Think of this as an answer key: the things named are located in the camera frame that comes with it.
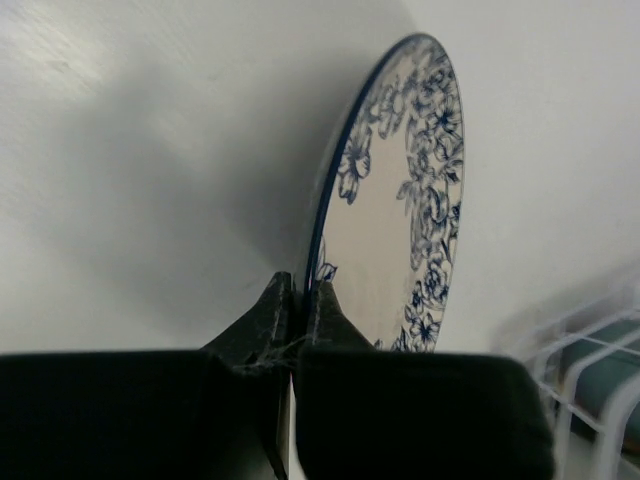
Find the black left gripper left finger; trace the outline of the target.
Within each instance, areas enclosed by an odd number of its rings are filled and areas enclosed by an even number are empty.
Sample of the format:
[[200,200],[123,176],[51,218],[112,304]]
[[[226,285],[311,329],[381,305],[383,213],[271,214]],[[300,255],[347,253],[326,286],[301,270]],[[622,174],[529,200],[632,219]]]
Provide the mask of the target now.
[[186,350],[1,358],[5,479],[284,479],[291,277]]

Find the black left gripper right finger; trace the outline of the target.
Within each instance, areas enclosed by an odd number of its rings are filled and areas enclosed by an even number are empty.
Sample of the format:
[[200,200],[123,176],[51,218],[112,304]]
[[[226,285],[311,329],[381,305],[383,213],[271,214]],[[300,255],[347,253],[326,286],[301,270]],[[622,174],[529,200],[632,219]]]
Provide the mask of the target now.
[[307,306],[294,375],[296,450],[307,478],[553,477],[553,437],[522,363],[378,350],[328,282]]

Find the blue floral white plate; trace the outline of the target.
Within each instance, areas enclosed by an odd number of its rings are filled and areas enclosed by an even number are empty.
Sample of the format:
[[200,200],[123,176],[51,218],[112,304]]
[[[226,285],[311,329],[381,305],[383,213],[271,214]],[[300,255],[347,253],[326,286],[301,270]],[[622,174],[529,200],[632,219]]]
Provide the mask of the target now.
[[303,310],[329,284],[374,347],[432,351],[458,245],[464,154],[453,64],[434,37],[408,35],[372,68],[323,156],[296,275]]

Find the teal glazed brown-rimmed plate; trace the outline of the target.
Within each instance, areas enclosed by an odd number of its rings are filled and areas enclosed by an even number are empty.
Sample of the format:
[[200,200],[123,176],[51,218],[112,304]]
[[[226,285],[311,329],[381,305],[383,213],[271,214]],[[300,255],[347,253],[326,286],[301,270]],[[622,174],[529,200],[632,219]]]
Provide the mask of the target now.
[[554,341],[544,380],[558,395],[554,413],[568,397],[571,433],[594,444],[605,406],[638,374],[639,317],[633,315],[565,331]]

